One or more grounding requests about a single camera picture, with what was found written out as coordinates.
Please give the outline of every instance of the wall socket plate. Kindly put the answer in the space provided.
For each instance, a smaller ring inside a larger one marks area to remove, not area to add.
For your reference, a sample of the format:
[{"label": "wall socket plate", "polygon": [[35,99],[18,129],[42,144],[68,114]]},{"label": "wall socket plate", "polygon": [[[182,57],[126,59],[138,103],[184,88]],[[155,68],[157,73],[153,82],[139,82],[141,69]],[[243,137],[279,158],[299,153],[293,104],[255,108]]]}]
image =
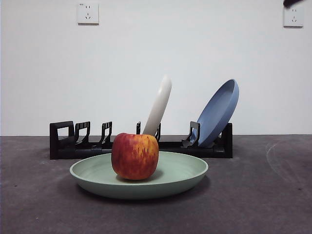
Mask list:
[{"label": "wall socket plate", "polygon": [[284,7],[284,27],[303,27],[304,9],[302,6]]},{"label": "wall socket plate", "polygon": [[78,24],[98,24],[98,3],[78,3]]}]

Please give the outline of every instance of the wall outlet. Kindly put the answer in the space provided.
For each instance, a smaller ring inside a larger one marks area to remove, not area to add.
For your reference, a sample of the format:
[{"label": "wall outlet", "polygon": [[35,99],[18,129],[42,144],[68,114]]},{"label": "wall outlet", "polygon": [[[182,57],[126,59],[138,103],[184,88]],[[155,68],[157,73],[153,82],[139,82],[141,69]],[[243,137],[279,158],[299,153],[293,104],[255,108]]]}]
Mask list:
[{"label": "wall outlet", "polygon": [[98,3],[79,3],[77,6],[78,24],[98,24]]},{"label": "wall outlet", "polygon": [[303,18],[302,6],[284,7],[284,27],[303,27]]}]

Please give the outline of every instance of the blue plate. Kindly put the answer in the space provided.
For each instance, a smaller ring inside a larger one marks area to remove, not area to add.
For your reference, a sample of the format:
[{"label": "blue plate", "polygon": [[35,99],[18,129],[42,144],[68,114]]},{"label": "blue plate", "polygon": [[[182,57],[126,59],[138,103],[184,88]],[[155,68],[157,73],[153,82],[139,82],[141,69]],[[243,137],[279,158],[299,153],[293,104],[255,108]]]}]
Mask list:
[{"label": "blue plate", "polygon": [[[199,147],[210,147],[213,141],[226,127],[237,105],[239,89],[236,81],[225,82],[210,99],[199,116],[200,123]],[[191,141],[195,140],[196,130],[193,130]]]}]

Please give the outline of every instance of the plate rim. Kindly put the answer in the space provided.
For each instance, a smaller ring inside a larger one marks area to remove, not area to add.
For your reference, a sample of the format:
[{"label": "plate rim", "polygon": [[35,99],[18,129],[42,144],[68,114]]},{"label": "plate rim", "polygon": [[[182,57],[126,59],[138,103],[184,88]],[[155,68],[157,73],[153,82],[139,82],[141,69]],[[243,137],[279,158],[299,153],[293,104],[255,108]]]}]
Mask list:
[{"label": "plate rim", "polygon": [[83,180],[83,181],[85,181],[85,182],[95,183],[95,184],[100,184],[100,185],[109,185],[109,186],[151,186],[151,185],[171,184],[171,183],[177,183],[177,182],[182,182],[182,181],[194,179],[194,178],[197,178],[197,177],[199,177],[199,176],[201,176],[201,175],[204,175],[204,174],[208,171],[208,168],[209,168],[208,163],[207,163],[206,161],[202,160],[201,158],[198,158],[198,157],[195,157],[195,156],[192,156],[192,155],[176,153],[176,152],[168,152],[168,151],[159,151],[159,152],[170,153],[170,154],[178,154],[178,155],[184,155],[184,156],[189,156],[189,157],[191,157],[191,158],[195,158],[196,160],[202,161],[202,162],[204,163],[205,169],[204,169],[202,172],[200,172],[200,173],[198,173],[198,174],[196,174],[196,175],[194,175],[194,176],[192,176],[192,177],[190,177],[190,178],[186,178],[186,179],[182,179],[182,180],[174,180],[174,181],[162,182],[162,183],[149,183],[149,182],[147,182],[147,183],[125,183],[125,184],[100,183],[100,182],[96,182],[96,181],[92,181],[92,180],[89,180],[89,179],[82,178],[82,177],[78,176],[77,174],[75,174],[75,173],[73,172],[73,168],[74,168],[77,164],[79,164],[79,163],[81,163],[81,162],[83,162],[83,161],[85,161],[85,160],[88,160],[88,159],[91,159],[91,158],[95,158],[95,157],[99,157],[99,156],[104,156],[104,155],[107,155],[107,156],[108,156],[108,155],[111,155],[111,154],[112,154],[112,153],[107,153],[107,154],[96,155],[96,156],[93,156],[93,157],[88,157],[88,158],[82,159],[82,160],[80,160],[80,161],[78,161],[78,162],[75,162],[75,163],[69,168],[69,172],[70,172],[70,174],[71,174],[73,177],[75,177],[76,179],[80,179],[80,180]]}]

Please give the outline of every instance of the dish rack divider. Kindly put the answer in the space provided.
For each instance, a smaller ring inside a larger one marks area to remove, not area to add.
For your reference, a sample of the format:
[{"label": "dish rack divider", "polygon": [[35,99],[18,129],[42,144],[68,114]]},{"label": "dish rack divider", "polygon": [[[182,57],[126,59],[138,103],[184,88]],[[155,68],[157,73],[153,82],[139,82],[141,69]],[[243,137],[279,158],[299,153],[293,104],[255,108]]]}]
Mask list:
[{"label": "dish rack divider", "polygon": [[[88,158],[111,153],[113,146],[111,141],[112,127],[112,122],[103,123],[99,142],[90,142],[89,121],[76,123],[75,128],[72,121],[50,123],[50,159]],[[59,138],[58,129],[61,128],[68,128],[68,136]],[[82,129],[87,129],[87,132],[83,139],[79,140],[79,131]],[[194,141],[191,141],[193,131],[196,132],[196,137]],[[138,122],[136,124],[136,134],[140,134],[140,132],[141,122]],[[196,157],[233,158],[233,127],[231,123],[226,125],[221,136],[217,137],[209,148],[198,146],[200,124],[197,122],[190,122],[190,132],[181,141],[160,141],[160,133],[161,124],[159,124],[155,135],[160,151],[182,153]]]}]

